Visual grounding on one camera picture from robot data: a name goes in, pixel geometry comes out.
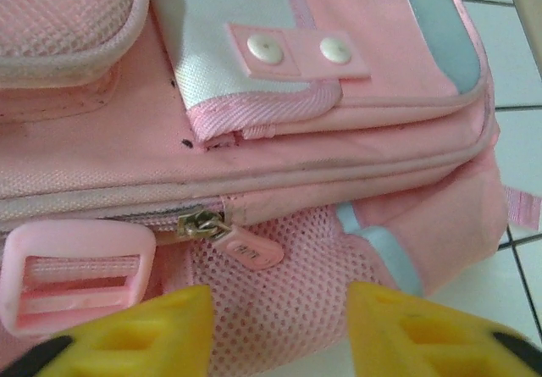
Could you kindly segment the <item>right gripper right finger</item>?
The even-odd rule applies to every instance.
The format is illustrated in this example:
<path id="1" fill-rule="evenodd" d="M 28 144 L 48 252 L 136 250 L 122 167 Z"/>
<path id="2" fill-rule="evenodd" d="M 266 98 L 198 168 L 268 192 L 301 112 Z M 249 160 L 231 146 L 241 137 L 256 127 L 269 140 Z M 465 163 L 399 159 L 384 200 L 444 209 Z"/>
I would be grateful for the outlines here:
<path id="1" fill-rule="evenodd" d="M 367 282 L 347 289 L 358 376 L 537 377 L 541 351 L 503 324 Z"/>

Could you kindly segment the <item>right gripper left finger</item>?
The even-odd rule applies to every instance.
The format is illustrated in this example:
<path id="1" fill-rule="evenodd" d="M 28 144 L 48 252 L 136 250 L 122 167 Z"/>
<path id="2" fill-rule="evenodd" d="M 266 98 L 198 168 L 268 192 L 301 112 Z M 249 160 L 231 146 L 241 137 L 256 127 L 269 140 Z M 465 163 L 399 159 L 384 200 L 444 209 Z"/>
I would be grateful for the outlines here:
<path id="1" fill-rule="evenodd" d="M 190 286 L 77 325 L 10 362 L 3 376 L 205 376 L 213 346 L 209 286 Z"/>

